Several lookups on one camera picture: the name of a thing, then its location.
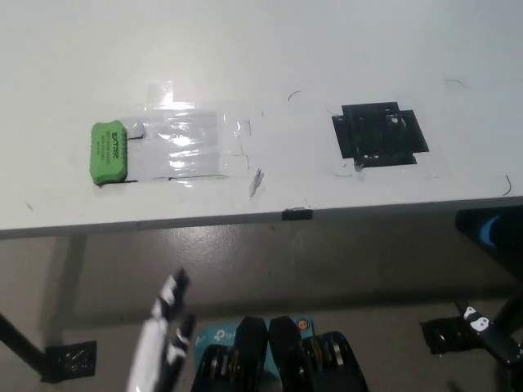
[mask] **table surface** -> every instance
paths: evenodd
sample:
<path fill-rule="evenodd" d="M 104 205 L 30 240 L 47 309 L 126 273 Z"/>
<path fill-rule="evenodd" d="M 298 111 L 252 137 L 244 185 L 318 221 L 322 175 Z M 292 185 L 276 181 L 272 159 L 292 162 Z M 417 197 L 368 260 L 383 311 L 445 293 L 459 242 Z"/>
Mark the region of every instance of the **table surface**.
<path fill-rule="evenodd" d="M 521 203 L 522 12 L 517 0 L 4 2 L 0 236 Z M 92 124 L 168 80 L 177 101 L 241 103 L 254 163 L 95 187 Z M 382 101 L 414 110 L 430 152 L 340 175 L 331 113 Z"/>

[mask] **gray floor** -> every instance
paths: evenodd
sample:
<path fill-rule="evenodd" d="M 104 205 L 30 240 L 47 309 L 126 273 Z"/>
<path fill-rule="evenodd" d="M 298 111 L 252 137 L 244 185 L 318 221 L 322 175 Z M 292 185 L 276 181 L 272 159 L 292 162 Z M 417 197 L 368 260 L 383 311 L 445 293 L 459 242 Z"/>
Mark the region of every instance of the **gray floor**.
<path fill-rule="evenodd" d="M 453 224 L 427 213 L 1 241 L 0 310 L 39 345 L 100 347 L 96 377 L 59 386 L 0 348 L 0 390 L 123 390 L 140 322 L 183 265 L 200 329 L 305 311 L 317 332 L 347 336 L 372 391 L 504 391 L 486 353 L 430 356 L 422 340 L 419 322 L 455 315 L 454 298 L 494 315 L 516 286 Z M 193 376 L 190 360 L 178 390 Z"/>

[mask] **green eraser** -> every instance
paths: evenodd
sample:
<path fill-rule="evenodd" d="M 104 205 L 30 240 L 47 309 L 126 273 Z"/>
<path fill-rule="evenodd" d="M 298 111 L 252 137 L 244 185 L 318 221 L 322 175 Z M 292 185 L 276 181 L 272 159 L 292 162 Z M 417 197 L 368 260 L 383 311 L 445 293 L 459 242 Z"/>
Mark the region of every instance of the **green eraser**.
<path fill-rule="evenodd" d="M 127 132 L 120 121 L 99 122 L 91 130 L 91 178 L 97 185 L 127 176 Z"/>

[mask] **clear tape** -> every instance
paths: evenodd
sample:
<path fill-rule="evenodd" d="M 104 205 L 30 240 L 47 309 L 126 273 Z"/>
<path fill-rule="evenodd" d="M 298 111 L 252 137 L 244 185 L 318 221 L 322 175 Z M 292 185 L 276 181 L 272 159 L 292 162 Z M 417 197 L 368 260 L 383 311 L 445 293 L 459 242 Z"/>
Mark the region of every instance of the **clear tape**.
<path fill-rule="evenodd" d="M 127 180 L 245 176 L 242 120 L 219 105 L 147 105 L 121 119 L 127 129 Z"/>

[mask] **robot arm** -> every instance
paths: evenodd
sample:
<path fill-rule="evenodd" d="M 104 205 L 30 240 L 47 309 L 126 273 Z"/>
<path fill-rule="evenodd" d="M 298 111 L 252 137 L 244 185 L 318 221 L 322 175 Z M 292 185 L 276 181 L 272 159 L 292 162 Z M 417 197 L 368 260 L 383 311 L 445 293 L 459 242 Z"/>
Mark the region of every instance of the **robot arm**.
<path fill-rule="evenodd" d="M 182 321 L 169 341 L 169 323 L 180 313 L 189 278 L 181 269 L 169 276 L 144 322 L 127 384 L 127 392 L 171 392 L 185 362 L 194 331 L 194 316 Z"/>

